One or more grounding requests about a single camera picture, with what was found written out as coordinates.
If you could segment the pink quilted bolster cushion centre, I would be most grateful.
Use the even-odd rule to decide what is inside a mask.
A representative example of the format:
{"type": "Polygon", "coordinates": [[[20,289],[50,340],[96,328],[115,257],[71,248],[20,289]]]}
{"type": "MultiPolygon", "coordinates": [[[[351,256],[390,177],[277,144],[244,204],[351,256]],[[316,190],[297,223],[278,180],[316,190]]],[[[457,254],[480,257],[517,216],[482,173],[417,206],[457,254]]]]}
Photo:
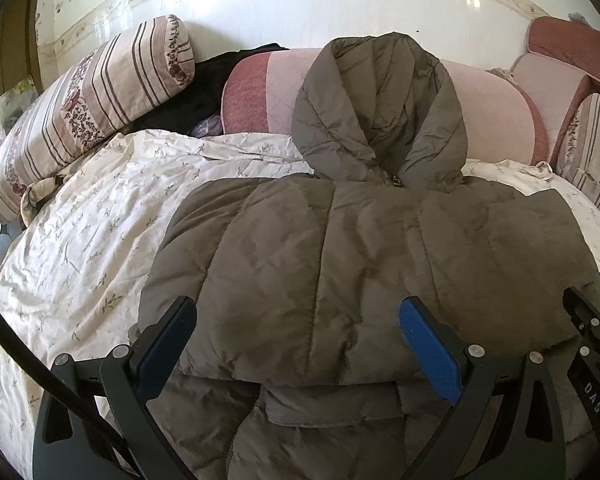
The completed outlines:
{"type": "MultiPolygon", "coordinates": [[[[221,119],[226,134],[291,133],[294,102],[317,49],[264,52],[235,66],[224,86],[221,119]]],[[[513,81],[444,60],[460,100],[468,156],[534,165],[548,157],[548,137],[532,99],[513,81]]]]}

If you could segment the olive green quilted hooded coat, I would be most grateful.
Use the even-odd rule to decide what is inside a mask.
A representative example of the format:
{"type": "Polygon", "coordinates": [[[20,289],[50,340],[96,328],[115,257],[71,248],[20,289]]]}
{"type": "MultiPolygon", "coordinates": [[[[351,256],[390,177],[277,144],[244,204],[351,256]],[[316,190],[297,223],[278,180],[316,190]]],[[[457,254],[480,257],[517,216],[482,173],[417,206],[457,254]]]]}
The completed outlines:
{"type": "Polygon", "coordinates": [[[562,294],[600,274],[555,191],[462,173],[443,64],[409,36],[317,55],[291,139],[310,174],[193,190],[140,295],[197,325],[151,413],[201,479],[396,479],[444,408],[399,327],[422,300],[470,344],[518,358],[573,338],[562,294]]]}

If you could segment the red pink cushion top right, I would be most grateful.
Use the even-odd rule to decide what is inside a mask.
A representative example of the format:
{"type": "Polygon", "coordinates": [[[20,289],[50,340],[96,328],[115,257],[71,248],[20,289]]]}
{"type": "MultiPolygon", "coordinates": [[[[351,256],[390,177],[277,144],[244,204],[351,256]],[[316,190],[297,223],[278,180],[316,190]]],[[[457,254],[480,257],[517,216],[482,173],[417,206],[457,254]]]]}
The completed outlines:
{"type": "Polygon", "coordinates": [[[578,68],[600,82],[600,31],[588,25],[543,16],[530,25],[529,52],[578,68]]]}

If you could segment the pink corner cushion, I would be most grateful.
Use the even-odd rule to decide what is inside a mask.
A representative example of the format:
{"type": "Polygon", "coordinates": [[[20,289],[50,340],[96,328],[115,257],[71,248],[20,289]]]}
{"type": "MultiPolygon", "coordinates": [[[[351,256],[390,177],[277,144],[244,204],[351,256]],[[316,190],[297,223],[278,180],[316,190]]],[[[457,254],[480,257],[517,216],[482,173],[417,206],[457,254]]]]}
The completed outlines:
{"type": "Polygon", "coordinates": [[[591,79],[577,67],[535,53],[518,58],[513,75],[540,112],[547,134],[546,160],[556,167],[568,126],[590,93],[591,79]]]}

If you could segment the striped floral cushion right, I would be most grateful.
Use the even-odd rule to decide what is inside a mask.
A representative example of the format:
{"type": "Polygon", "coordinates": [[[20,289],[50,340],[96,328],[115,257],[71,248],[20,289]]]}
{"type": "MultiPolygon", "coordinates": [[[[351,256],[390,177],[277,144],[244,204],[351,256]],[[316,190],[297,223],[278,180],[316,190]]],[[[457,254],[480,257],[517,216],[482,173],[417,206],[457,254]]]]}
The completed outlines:
{"type": "Polygon", "coordinates": [[[580,105],[570,122],[557,159],[557,173],[600,210],[600,94],[580,105]]]}

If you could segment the black garment behind pillows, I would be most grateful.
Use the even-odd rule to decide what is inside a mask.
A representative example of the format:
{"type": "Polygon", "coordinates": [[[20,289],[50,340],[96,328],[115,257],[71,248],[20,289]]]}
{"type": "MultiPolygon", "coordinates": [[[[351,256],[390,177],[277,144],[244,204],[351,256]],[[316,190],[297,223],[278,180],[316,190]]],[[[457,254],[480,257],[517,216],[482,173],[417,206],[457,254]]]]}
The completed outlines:
{"type": "Polygon", "coordinates": [[[200,122],[220,114],[224,86],[240,61],[251,55],[283,50],[285,47],[279,44],[265,44],[254,49],[224,52],[197,63],[194,78],[184,90],[135,119],[122,132],[161,129],[190,136],[200,122]]]}

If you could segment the white floral bed sheet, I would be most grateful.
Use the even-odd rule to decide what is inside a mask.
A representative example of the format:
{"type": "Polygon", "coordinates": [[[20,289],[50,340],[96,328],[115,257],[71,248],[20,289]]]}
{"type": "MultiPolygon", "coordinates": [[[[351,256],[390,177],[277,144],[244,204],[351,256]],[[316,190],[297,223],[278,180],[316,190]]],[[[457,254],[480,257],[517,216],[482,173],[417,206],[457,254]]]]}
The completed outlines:
{"type": "MultiPolygon", "coordinates": [[[[166,226],[194,188],[224,178],[313,172],[283,134],[198,140],[164,130],[117,134],[70,168],[71,178],[12,242],[0,266],[1,314],[46,365],[62,352],[98,358],[128,340],[166,226]]],[[[462,171],[524,195],[554,188],[600,270],[600,211],[546,162],[468,159],[462,171]]],[[[41,396],[0,347],[0,450],[23,479],[32,479],[41,396]]]]}

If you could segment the striped floral bolster pillow left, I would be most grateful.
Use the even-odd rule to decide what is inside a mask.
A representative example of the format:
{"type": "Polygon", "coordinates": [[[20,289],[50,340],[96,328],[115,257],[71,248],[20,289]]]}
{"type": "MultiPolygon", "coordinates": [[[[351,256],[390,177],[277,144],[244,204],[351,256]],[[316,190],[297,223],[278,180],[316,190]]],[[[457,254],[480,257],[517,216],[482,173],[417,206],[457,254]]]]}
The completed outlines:
{"type": "Polygon", "coordinates": [[[188,31],[173,14],[120,32],[71,66],[23,112],[0,146],[0,223],[18,219],[29,185],[56,176],[179,94],[194,73],[188,31]]]}

